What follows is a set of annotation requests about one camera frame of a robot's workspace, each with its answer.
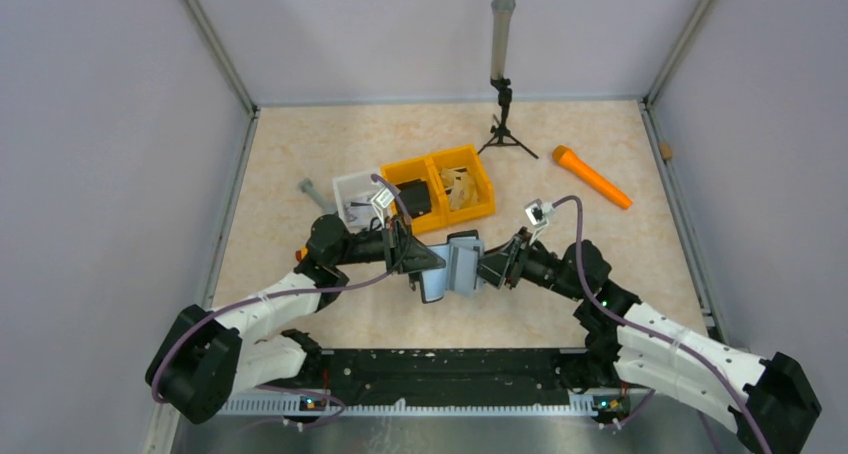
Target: beige table surface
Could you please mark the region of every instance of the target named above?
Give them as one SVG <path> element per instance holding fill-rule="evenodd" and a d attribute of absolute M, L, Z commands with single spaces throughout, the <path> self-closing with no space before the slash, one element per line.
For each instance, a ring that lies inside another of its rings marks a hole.
<path fill-rule="evenodd" d="M 333 199 L 332 178 L 465 144 L 481 146 L 493 103 L 262 109 L 236 207 L 214 305 L 273 284 L 296 264 L 321 210 L 298 191 L 304 177 Z M 539 154 L 488 148 L 483 166 L 495 190 L 488 218 L 425 233 L 442 243 L 452 231 L 478 229 L 486 247 L 527 224 L 523 206 L 579 195 L 584 237 L 612 265 L 611 278 L 678 322 L 704 332 L 700 308 L 635 101 L 513 103 L 513 134 Z M 567 145 L 632 200 L 621 210 L 554 164 Z M 562 254 L 574 241 L 575 209 L 557 210 L 541 240 Z M 383 263 L 344 266 L 351 283 L 380 274 Z M 447 293 L 423 305 L 406 276 L 343 293 L 321 312 L 295 320 L 323 347 L 577 347 L 585 331 L 577 303 L 522 281 L 513 290 L 487 286 L 473 298 Z"/>

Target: orange plastic container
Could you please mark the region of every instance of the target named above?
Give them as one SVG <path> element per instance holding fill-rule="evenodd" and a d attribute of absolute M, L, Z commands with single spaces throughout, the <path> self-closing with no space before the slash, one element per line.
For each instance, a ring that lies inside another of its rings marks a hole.
<path fill-rule="evenodd" d="M 469 175 L 474 178 L 480 202 L 475 206 L 451 211 L 439 172 L 445 168 L 456 169 L 461 167 L 466 168 Z M 477 150 L 472 145 L 388 164 L 382 166 L 380 171 L 387 181 L 395 185 L 416 179 L 422 179 L 427 183 L 431 210 L 430 213 L 412 220 L 412 232 L 414 234 L 442 229 L 495 213 L 495 191 L 486 171 L 483 169 L 483 163 L 480 162 Z"/>

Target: tripod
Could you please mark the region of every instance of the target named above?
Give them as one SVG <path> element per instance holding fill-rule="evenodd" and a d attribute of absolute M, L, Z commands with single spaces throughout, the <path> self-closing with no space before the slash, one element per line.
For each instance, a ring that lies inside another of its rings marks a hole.
<path fill-rule="evenodd" d="M 518 146 L 528 153 L 531 156 L 538 159 L 539 156 L 536 155 L 533 151 L 531 151 L 527 146 L 521 143 L 518 139 L 513 137 L 510 130 L 506 127 L 506 119 L 509 117 L 509 105 L 512 103 L 512 89 L 509 88 L 509 79 L 491 79 L 492 87 L 498 90 L 498 105 L 501 106 L 501 118 L 498 120 L 497 116 L 492 116 L 494 118 L 495 124 L 489 130 L 493 134 L 492 138 L 485 144 L 483 147 L 477 151 L 477 154 L 483 152 L 483 149 L 492 146 L 492 147 L 513 147 Z M 513 142 L 504 142 L 504 138 L 510 138 Z"/>

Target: orange flashlight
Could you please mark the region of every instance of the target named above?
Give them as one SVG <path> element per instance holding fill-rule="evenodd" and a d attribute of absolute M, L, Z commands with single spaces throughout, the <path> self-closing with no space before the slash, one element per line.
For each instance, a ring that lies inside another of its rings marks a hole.
<path fill-rule="evenodd" d="M 577 157 L 577 154 L 575 154 L 571 149 L 565 146 L 557 146 L 557 148 L 554 149 L 553 157 L 557 164 L 577 174 L 577 177 L 583 179 L 583 182 L 592 186 L 596 191 L 603 194 L 604 197 L 612 201 L 612 203 L 616 206 L 622 209 L 627 209 L 631 204 L 633 204 L 633 201 L 625 196 L 623 192 L 619 191 L 618 188 L 601 177 L 601 175 L 595 172 L 591 167 L 587 166 L 586 163 L 581 161 L 580 158 Z"/>

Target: gray microphone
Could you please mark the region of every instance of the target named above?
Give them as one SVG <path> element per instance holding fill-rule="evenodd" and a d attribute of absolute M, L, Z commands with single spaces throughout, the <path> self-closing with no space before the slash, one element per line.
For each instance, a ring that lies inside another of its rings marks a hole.
<path fill-rule="evenodd" d="M 492 34 L 491 79 L 493 81 L 504 77 L 506 45 L 509 40 L 509 21 L 514 10 L 515 0 L 492 0 L 492 14 L 495 18 L 495 30 Z"/>

